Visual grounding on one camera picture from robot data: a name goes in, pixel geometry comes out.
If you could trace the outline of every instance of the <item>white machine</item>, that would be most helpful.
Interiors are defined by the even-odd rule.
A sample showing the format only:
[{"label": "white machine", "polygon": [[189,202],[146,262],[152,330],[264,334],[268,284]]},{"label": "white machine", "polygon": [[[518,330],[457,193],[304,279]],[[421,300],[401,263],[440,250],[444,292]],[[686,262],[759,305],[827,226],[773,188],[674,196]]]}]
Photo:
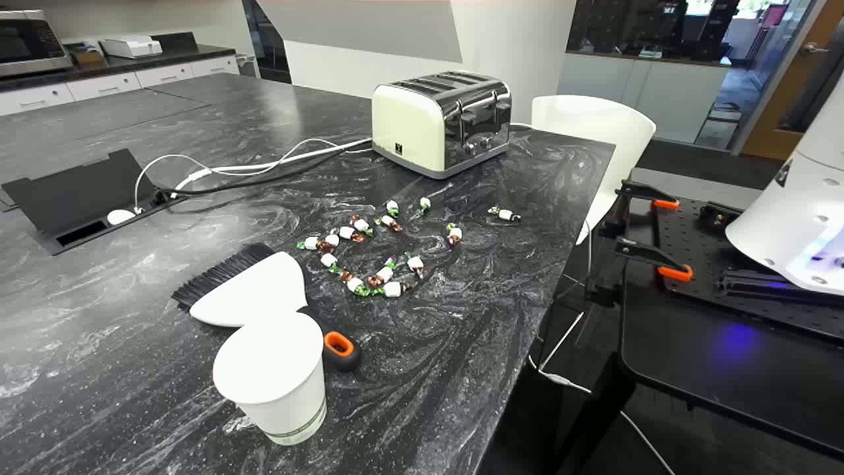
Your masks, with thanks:
[{"label": "white machine", "polygon": [[844,79],[767,190],[725,229],[797,288],[844,296]]},{"label": "white machine", "polygon": [[371,95],[380,155],[446,180],[506,149],[511,95],[490,77],[444,72],[383,85]]},{"label": "white machine", "polygon": [[111,37],[101,39],[101,44],[107,56],[119,58],[160,56],[160,43],[152,37]]}]

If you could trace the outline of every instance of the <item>cream toaster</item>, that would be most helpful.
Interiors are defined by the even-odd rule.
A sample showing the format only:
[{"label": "cream toaster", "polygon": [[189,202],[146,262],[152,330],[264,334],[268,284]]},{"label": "cream toaster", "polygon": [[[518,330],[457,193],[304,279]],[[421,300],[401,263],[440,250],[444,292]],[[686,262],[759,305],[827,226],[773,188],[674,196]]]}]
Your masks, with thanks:
[{"label": "cream toaster", "polygon": [[444,72],[371,93],[380,155],[446,180],[506,149],[511,93],[492,77]]}]

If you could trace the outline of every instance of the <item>marble countertop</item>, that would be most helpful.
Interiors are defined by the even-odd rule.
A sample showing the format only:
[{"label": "marble countertop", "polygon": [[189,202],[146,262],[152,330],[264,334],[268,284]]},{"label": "marble countertop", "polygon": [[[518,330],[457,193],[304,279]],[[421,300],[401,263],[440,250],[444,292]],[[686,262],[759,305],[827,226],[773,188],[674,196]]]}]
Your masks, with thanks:
[{"label": "marble countertop", "polygon": [[160,52],[160,56],[148,56],[148,58],[115,58],[113,56],[113,58],[106,58],[103,65],[85,65],[85,68],[70,65],[70,68],[45,72],[45,73],[2,77],[0,93],[45,87],[45,85],[57,85],[57,82],[80,82],[80,79],[107,77],[107,73],[122,73],[122,72],[159,68],[159,65],[171,65],[171,64],[189,64],[189,61],[218,58],[218,56],[235,56],[235,50],[201,44],[198,50]]},{"label": "marble countertop", "polygon": [[[39,177],[130,148],[143,163],[187,152],[206,163],[283,155],[304,138],[369,134],[369,102],[239,77],[206,77],[0,118],[0,182]],[[181,202],[68,254],[32,240],[22,210],[0,215],[0,473],[475,473],[554,300],[609,145],[511,132],[511,149],[433,182],[371,152],[328,160],[278,185]],[[151,177],[173,185],[171,160]],[[407,207],[407,234],[380,231],[353,267],[401,250],[428,262],[401,300],[350,299],[296,248],[309,231]],[[520,225],[492,222],[508,205]],[[465,226],[444,246],[446,222]],[[212,383],[230,330],[169,299],[245,243],[291,250],[322,330],[359,339],[359,372],[328,372],[328,421],[283,448]]]}]

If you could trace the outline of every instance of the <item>paper cup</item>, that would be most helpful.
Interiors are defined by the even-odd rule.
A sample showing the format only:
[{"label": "paper cup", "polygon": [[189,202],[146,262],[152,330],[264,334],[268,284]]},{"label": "paper cup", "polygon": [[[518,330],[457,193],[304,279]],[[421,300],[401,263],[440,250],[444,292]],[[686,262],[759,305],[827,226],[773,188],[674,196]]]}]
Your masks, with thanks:
[{"label": "paper cup", "polygon": [[280,314],[239,326],[213,358],[213,384],[274,444],[304,444],[328,412],[320,325]]}]

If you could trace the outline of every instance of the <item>blue light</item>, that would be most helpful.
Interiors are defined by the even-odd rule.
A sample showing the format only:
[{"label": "blue light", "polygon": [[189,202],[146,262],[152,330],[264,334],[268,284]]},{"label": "blue light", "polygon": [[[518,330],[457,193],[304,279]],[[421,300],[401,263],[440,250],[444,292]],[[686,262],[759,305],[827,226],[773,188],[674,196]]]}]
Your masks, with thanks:
[{"label": "blue light", "polygon": [[758,347],[758,330],[748,325],[729,322],[715,337],[715,353],[719,361],[740,361]]}]

